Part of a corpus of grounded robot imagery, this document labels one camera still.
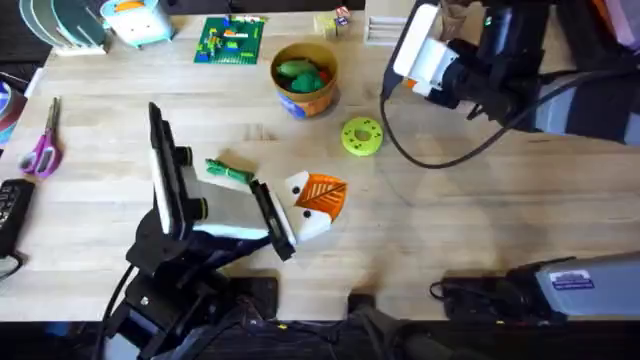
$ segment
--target black device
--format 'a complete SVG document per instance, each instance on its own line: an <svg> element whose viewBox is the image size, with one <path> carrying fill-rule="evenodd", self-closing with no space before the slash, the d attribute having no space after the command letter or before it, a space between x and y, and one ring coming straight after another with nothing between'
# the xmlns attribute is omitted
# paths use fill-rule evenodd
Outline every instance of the black device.
<svg viewBox="0 0 640 360"><path fill-rule="evenodd" d="M461 323L514 325L562 324L567 315L549 305L536 279L545 265L573 260L562 258L527 264L504 276L445 275L431 284L431 296L442 301L447 318Z"/></svg>
<svg viewBox="0 0 640 360"><path fill-rule="evenodd" d="M0 185L0 259L11 257L16 266L0 280L15 274L22 267L22 259L16 253L20 229L29 209L35 185L24 179L5 180Z"/></svg>

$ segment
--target table surface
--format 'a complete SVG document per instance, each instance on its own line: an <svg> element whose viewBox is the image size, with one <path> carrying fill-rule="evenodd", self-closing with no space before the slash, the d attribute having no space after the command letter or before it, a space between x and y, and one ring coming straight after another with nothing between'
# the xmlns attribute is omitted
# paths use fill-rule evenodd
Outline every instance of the table surface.
<svg viewBox="0 0 640 360"><path fill-rule="evenodd" d="M152 202L147 103L189 145L199 176L204 158L257 169L266 182L301 170L349 184L330 232L282 263L265 248L234 263L232 275L277 274L279 317L338 319L352 288L377 295L391 315L442 319L428 286L448 270L508 269L528 262L638 249L640 151L545 134L507 135L458 167L425 171L389 141L357 158L340 143L351 117L379 118L378 93L391 49L362 45L364 14L352 33L327 44L340 66L340 99L312 120L280 106L268 67L276 52L313 35L313 13L269 14L256 66L193 64L205 16L174 17L172 43L138 51L115 41L106 56L52 55L0 159L3 178L35 145L53 96L62 97L64 159L39 183L19 249L28 261L0 284L0 320L96 320L127 267L125 253ZM477 39L480 20L468 21ZM571 65L555 19L543 70ZM388 115L402 144L423 161L466 153L497 129L464 120L398 89Z"/></svg>

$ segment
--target black cable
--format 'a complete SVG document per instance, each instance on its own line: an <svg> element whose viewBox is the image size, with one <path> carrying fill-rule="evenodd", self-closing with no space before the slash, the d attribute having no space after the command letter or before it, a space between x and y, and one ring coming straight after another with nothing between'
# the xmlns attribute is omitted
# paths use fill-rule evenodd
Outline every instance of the black cable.
<svg viewBox="0 0 640 360"><path fill-rule="evenodd" d="M315 333L315 332L311 332L311 331L300 331L299 329L294 329L291 328L291 330L289 330L289 328L287 328L286 330L283 331L297 331L297 332L303 332L305 334L308 334L309 336L305 336L302 339L299 340L293 340L293 341L289 341L289 340L283 340L283 339L279 339L277 337L274 336L266 336L266 335L260 335L260 334L256 334L253 331L249 330L246 326L243 326L242 324L240 324L242 329L250 336L255 337L255 338L259 338L259 339L265 339L265 340L269 340L269 341L273 341L273 342L277 342L280 344L289 344L289 345L295 345L295 344L300 344L303 343L305 341L309 341L311 339L320 339L322 342L326 343L326 344L334 344L334 341L331 341L329 339L327 339L326 337Z"/></svg>
<svg viewBox="0 0 640 360"><path fill-rule="evenodd" d="M98 330L98 337L96 338L96 346L93 349L93 355L91 359L93 360L101 360L102 359L102 350L104 348L104 332L107 327L107 320L109 316L111 316L111 312L113 311L113 305L115 305L116 299L118 295L122 291L122 287L124 287L124 283L127 282L129 275L131 275L131 271L133 271L133 265L129 265L127 270L124 272L120 281L118 281L118 285L113 290L113 294L111 295L111 299L107 303L107 307L104 309L104 314L102 314L102 322L100 322L100 329Z"/></svg>
<svg viewBox="0 0 640 360"><path fill-rule="evenodd" d="M338 360L338 355L336 355L336 351L333 349L333 344L327 344L329 346L329 353L331 354L331 359Z"/></svg>
<svg viewBox="0 0 640 360"><path fill-rule="evenodd" d="M556 80L557 78L584 74L584 70L558 70L538 75L538 79L542 84L548 84L549 82Z"/></svg>
<svg viewBox="0 0 640 360"><path fill-rule="evenodd" d="M300 324L300 325L305 325L305 326L311 326L311 327L336 327L338 325L341 325L344 322L344 320L338 320L338 321L307 321L307 320L295 320L295 321L291 321L291 322L284 322L285 325L289 325L289 324Z"/></svg>
<svg viewBox="0 0 640 360"><path fill-rule="evenodd" d="M433 289L436 287L440 287L440 295L436 294ZM439 301L444 301L447 299L446 296L443 295L443 291L445 290L445 288L447 289L455 289L455 290L460 290L460 291L464 291L464 292L468 292L474 295L478 295L478 296L482 296L485 297L489 300L501 300L499 297L488 293L486 291L481 291L481 290L477 290L471 287L467 287L467 286L463 286L463 285L458 285L458 284L448 284L446 282L443 281L436 281L433 284L431 284L431 286L429 286L429 294L431 294L431 296L433 296L434 299L439 300Z"/></svg>
<svg viewBox="0 0 640 360"><path fill-rule="evenodd" d="M330 338L330 335L334 335L334 334L330 334L330 335L325 335L323 333L321 333L321 331L331 331L334 330L334 333L339 332L340 327L344 324L344 321L337 321L334 322L333 324L330 325L304 325L303 323L300 323L302 325L298 325L299 323L297 321L293 321L291 323L280 323L277 322L276 324L282 324L285 325L287 328L286 330L291 330L291 331L296 331L299 333L303 333L303 334L309 334L315 337L318 337L320 340L322 340L325 343L329 343L329 344L333 344L335 345L337 343L337 341L333 338ZM313 327L317 327L318 331L315 330L310 330L309 328L313 328Z"/></svg>
<svg viewBox="0 0 640 360"><path fill-rule="evenodd" d="M9 254L9 255L7 255L7 257L10 257L13 260L15 260L16 261L16 266L14 266L13 269L7 271L6 273L0 275L0 281L3 281L5 279L7 279L9 276L17 273L18 270L20 270L22 268L22 265L24 265L24 260L22 260L20 255L18 255L16 253Z"/></svg>
<svg viewBox="0 0 640 360"><path fill-rule="evenodd" d="M226 324L224 322L218 324L217 326L210 328L203 334L200 334L198 339L191 344L191 346L180 355L174 354L171 357L171 360L174 357L180 360L192 360L200 357L200 355L204 352L205 349L213 346L214 342L227 330L231 330L236 326L242 327L240 321L228 321Z"/></svg>
<svg viewBox="0 0 640 360"><path fill-rule="evenodd" d="M424 333L427 337L430 337L430 330L427 325L417 321L402 321L394 326L390 331L384 334L384 352L386 360L396 360L397 347L401 341L406 340L407 336L415 335L417 333ZM442 357L432 354L434 359L442 359Z"/></svg>
<svg viewBox="0 0 640 360"><path fill-rule="evenodd" d="M618 76L623 76L623 75L628 75L628 74L632 74L632 73L637 73L638 69L637 68L625 68L622 70L613 70L613 71L601 71L601 72L594 72L594 73L590 73L587 74L583 77L579 77L576 79L573 79L563 85L561 85L560 87L550 91L549 93L545 94L544 96L542 96L541 98L539 98L537 101L535 101L534 103L530 104L529 106L527 106L524 110L522 110L518 115L516 115L515 117L513 117L507 124L505 124L505 126L498 130L495 134L493 134L492 136L490 136L487 140L485 140L485 142L483 142L482 144L480 144L480 146L478 146L477 148L473 149L472 151L468 152L467 154L451 160L451 161L447 161L441 164L427 164L424 162L421 162L417 159L415 159L414 157L412 157L398 142L398 140L396 139L393 130L391 129L391 126L389 125L389 121L387 120L387 114L385 113L385 108L384 108L384 104L387 100L386 96L381 96L380 97L380 115L382 117L382 121L384 122L385 127L387 128L387 132L389 134L389 138L391 139L391 142L393 143L393 145L398 149L398 151L400 152L400 154L402 154L402 156L404 156L407 160L409 160L411 163L413 163L414 165L424 168L424 169L446 169L446 168L450 168L452 166L456 166L458 164L461 164L473 157L475 157L476 155L482 153L483 151L485 151L486 149L488 149L491 145L493 145L495 142L497 142L504 134L507 133L507 131L513 129L514 127L516 127L518 124L520 124L522 121L524 121L526 119L526 117L532 113L533 111L535 111L538 107L540 107L541 105L543 105L544 103L546 103L547 101L553 99L554 97L564 93L565 91L572 89L572 88L576 88L582 84L588 83L588 82L593 82L593 81L598 81L598 80L604 80L604 79L612 79L614 77L618 77ZM385 89L383 89L383 94L390 94L389 91L385 91Z"/></svg>
<svg viewBox="0 0 640 360"><path fill-rule="evenodd" d="M369 341L371 341L371 346L373 347L373 351L376 353L378 360L385 360L386 356L384 355L384 351L382 350L383 349L382 341L380 341L378 334L376 334L376 331L373 328L373 324L371 323L367 315L365 315L364 313L361 312L359 313L359 315L360 315L360 321L362 322L362 326L364 327L367 334L369 335Z"/></svg>

